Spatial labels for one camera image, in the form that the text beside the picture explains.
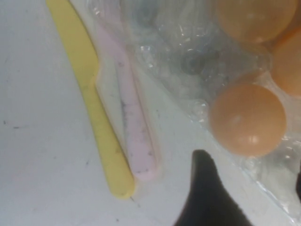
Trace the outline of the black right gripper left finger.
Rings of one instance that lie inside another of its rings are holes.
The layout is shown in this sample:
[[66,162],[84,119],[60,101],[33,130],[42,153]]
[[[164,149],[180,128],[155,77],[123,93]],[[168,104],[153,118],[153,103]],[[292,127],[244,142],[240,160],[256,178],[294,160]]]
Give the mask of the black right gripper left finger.
[[224,187],[213,158],[205,150],[192,153],[190,191],[175,225],[252,225]]

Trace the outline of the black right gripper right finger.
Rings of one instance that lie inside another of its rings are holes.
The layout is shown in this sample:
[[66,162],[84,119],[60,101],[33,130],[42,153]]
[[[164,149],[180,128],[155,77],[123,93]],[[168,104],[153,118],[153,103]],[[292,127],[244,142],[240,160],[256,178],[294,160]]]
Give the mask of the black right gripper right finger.
[[299,173],[297,175],[295,189],[296,189],[296,193],[297,193],[298,197],[301,197],[301,166],[300,166]]

